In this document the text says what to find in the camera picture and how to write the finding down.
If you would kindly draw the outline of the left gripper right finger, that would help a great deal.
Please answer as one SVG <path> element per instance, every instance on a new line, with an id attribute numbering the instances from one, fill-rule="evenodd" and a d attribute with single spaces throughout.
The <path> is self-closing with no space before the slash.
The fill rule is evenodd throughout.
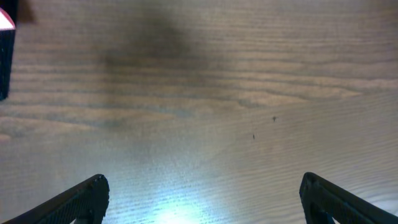
<path id="1" fill-rule="evenodd" d="M 397 224 L 397 217 L 312 172 L 299 195 L 307 224 Z"/>

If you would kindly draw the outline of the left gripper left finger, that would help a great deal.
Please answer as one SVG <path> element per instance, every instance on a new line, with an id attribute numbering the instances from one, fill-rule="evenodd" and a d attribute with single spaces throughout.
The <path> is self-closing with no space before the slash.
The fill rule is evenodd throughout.
<path id="1" fill-rule="evenodd" d="M 96 174 L 4 224 L 100 224 L 108 205 L 108 181 Z"/>

